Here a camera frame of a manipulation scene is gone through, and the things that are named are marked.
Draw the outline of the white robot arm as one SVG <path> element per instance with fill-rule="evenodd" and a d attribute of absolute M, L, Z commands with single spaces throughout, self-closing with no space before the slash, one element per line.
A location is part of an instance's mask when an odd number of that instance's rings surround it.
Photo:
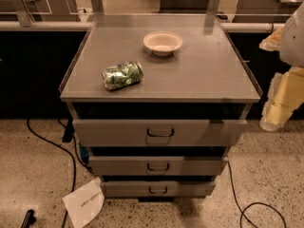
<path fill-rule="evenodd" d="M 291 66 L 272 79 L 259 122 L 262 129 L 277 131 L 304 103 L 304 3 L 282 28 L 263 39 L 259 47 L 278 51 L 279 59 Z"/>

